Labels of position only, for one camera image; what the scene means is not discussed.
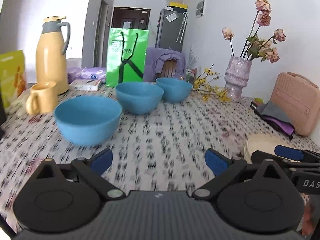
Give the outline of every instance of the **green paper bag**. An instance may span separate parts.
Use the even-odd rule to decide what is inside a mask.
[[[106,86],[143,81],[149,31],[110,29]]]

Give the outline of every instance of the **pink suitcase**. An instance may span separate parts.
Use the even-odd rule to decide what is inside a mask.
[[[320,113],[319,87],[295,73],[280,73],[270,99],[291,118],[296,133],[309,136]]]

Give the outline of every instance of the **doorway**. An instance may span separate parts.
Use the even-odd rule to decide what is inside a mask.
[[[94,66],[102,67],[103,59],[103,45],[104,45],[104,36],[107,25],[107,16],[108,16],[109,6],[104,0],[101,0],[98,20],[97,20],[97,29],[94,42]]]
[[[147,30],[150,9],[115,7],[112,28]]]

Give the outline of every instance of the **refrigerator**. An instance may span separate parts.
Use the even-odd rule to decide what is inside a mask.
[[[173,13],[176,14],[177,18],[175,16],[167,18],[167,16],[172,15]],[[160,13],[160,23],[158,24],[158,32],[157,32],[157,38],[156,38],[156,48],[161,49],[172,49],[178,52],[182,51],[182,45],[183,45],[183,38],[182,42],[181,40],[181,34],[179,37],[178,42],[177,37],[179,35],[179,31],[183,22],[184,18],[183,13],[177,13],[170,10],[162,9]]]

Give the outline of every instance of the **thermos lid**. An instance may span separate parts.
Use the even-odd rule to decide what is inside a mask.
[[[59,16],[50,16],[50,17],[47,17],[46,19],[43,20],[44,23],[47,23],[47,22],[55,22],[55,21],[58,21],[58,20],[63,20],[67,18],[66,16],[63,16],[63,17],[59,17]]]

